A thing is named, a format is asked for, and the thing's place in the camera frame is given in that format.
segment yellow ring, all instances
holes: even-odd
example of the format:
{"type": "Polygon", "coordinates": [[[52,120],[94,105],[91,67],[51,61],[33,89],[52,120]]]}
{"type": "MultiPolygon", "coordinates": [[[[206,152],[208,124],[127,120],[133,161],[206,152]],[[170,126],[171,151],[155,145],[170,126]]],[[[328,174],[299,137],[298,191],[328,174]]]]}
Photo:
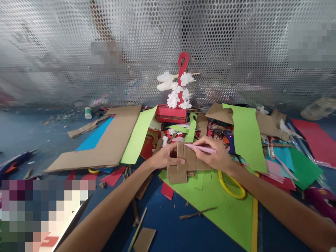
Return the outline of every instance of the yellow ring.
{"type": "Polygon", "coordinates": [[[239,199],[239,200],[245,198],[245,196],[246,196],[246,191],[245,191],[245,189],[238,183],[237,180],[235,180],[234,178],[232,178],[232,177],[229,176],[229,177],[233,180],[233,182],[235,182],[236,185],[240,188],[240,190],[241,190],[241,194],[240,194],[240,195],[234,194],[233,192],[231,192],[231,191],[229,190],[229,188],[226,186],[226,184],[225,184],[224,181],[223,181],[223,176],[222,176],[222,172],[221,172],[221,171],[218,171],[218,175],[219,175],[219,181],[220,181],[220,183],[222,184],[222,186],[224,187],[225,191],[226,191],[228,194],[230,194],[232,197],[237,198],[237,199],[239,199]]]}
{"type": "Polygon", "coordinates": [[[88,170],[89,170],[89,172],[92,173],[92,174],[96,174],[96,173],[100,172],[99,170],[95,170],[95,171],[94,171],[94,170],[91,170],[90,168],[89,168],[88,170]]]}

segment perforated metal screen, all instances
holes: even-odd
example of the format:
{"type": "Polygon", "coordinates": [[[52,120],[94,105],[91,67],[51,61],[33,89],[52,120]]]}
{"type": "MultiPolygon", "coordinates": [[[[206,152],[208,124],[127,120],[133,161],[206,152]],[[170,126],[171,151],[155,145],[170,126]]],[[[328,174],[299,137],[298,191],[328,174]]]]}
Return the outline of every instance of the perforated metal screen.
{"type": "Polygon", "coordinates": [[[156,77],[182,51],[194,106],[302,108],[334,68],[289,68],[288,25],[335,23],[335,0],[2,0],[0,87],[22,104],[166,103],[156,77]],[[91,69],[91,43],[122,47],[118,71],[91,69]]]}

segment green paper strip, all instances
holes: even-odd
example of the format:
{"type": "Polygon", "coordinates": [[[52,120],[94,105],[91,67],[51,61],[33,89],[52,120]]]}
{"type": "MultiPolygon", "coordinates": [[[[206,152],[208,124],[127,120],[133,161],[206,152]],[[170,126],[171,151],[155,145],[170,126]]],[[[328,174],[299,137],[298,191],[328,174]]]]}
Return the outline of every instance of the green paper strip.
{"type": "Polygon", "coordinates": [[[189,115],[189,119],[190,119],[190,128],[189,128],[189,133],[188,135],[185,137],[185,142],[193,142],[194,141],[194,137],[195,137],[195,130],[196,130],[196,119],[197,119],[197,115],[194,113],[191,113],[189,115]]]}
{"type": "Polygon", "coordinates": [[[172,128],[173,130],[181,131],[181,132],[183,132],[183,133],[187,133],[187,134],[189,133],[189,130],[188,130],[188,129],[183,128],[183,127],[178,126],[178,125],[172,125],[172,126],[167,127],[167,128],[172,128]]]}
{"type": "Polygon", "coordinates": [[[255,115],[256,109],[224,103],[223,108],[233,110],[233,136],[236,153],[246,160],[252,170],[267,172],[259,126],[255,115]]]}
{"type": "Polygon", "coordinates": [[[297,149],[289,148],[289,151],[295,169],[293,174],[299,180],[293,181],[302,190],[306,190],[316,179],[318,179],[323,173],[323,170],[297,149]]]}
{"type": "MultiPolygon", "coordinates": [[[[189,182],[186,184],[169,184],[167,171],[165,170],[159,174],[159,177],[198,211],[217,207],[217,209],[205,212],[204,215],[246,251],[251,251],[253,212],[253,197],[251,194],[247,193],[244,200],[230,196],[222,187],[218,172],[204,171],[202,191],[194,188],[189,182]]],[[[225,182],[232,192],[236,192],[235,188],[231,187],[229,179],[225,182]]]]}
{"type": "Polygon", "coordinates": [[[137,162],[142,146],[145,142],[148,127],[156,112],[156,108],[157,106],[140,113],[132,135],[128,141],[124,155],[121,159],[121,163],[134,165],[137,162]]]}
{"type": "Polygon", "coordinates": [[[192,187],[203,190],[204,171],[195,171],[194,177],[189,177],[188,184],[192,187]]]}

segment plastic container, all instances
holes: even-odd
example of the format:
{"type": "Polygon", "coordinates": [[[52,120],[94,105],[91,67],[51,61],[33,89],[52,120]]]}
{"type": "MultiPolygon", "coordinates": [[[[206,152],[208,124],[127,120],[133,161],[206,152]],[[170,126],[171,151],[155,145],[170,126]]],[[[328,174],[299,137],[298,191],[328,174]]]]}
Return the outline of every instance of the plastic container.
{"type": "Polygon", "coordinates": [[[336,110],[336,99],[331,97],[322,97],[308,105],[301,111],[301,116],[307,120],[320,120],[330,115],[336,110]]]}
{"type": "Polygon", "coordinates": [[[92,115],[91,115],[91,108],[90,107],[86,107],[85,108],[85,118],[86,119],[91,119],[92,115]]]}

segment blue table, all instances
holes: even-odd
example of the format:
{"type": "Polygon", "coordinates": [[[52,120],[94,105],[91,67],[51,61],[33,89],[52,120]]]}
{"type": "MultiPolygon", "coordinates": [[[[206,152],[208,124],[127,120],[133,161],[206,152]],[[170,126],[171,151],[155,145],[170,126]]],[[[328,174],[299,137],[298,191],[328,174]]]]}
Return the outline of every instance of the blue table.
{"type": "MultiPolygon", "coordinates": [[[[298,114],[290,114],[292,118],[300,119],[298,114]]],[[[336,140],[335,125],[336,117],[324,118],[318,123],[336,140]]],[[[73,151],[94,132],[90,131],[76,139],[70,139],[67,131],[77,129],[88,123],[84,119],[84,112],[78,110],[38,110],[37,108],[11,108],[7,112],[0,111],[0,136],[1,146],[0,163],[25,151],[35,148],[39,153],[30,161],[34,164],[24,164],[19,171],[10,176],[10,179],[23,179],[28,169],[34,169],[32,176],[42,173],[61,153],[73,151]],[[58,115],[71,115],[70,118],[53,122],[50,117],[58,115]]],[[[143,159],[140,157],[136,169],[143,159]]],[[[324,168],[328,185],[336,192],[336,171],[324,168]]],[[[69,171],[61,173],[44,174],[43,179],[65,180],[69,171]]],[[[80,179],[87,171],[76,171],[76,179],[80,179]]],[[[161,193],[162,181],[155,173],[143,199],[137,201],[139,215],[142,215],[145,207],[147,213],[143,226],[156,229],[157,233],[153,240],[151,251],[244,251],[230,237],[222,232],[216,225],[205,217],[195,217],[179,220],[180,215],[195,213],[196,209],[191,205],[186,209],[186,201],[177,193],[174,193],[173,201],[166,199],[161,193]]],[[[104,177],[100,173],[97,179],[104,177]]],[[[111,191],[112,187],[105,189],[97,187],[81,220],[89,214],[97,204],[102,201],[111,191]]],[[[299,193],[293,194],[301,199],[299,193]]],[[[111,235],[103,251],[126,251],[135,233],[133,228],[134,215],[131,207],[128,207],[116,230],[111,235]]],[[[294,237],[272,214],[259,204],[259,251],[310,251],[296,237],[294,237]]]]}

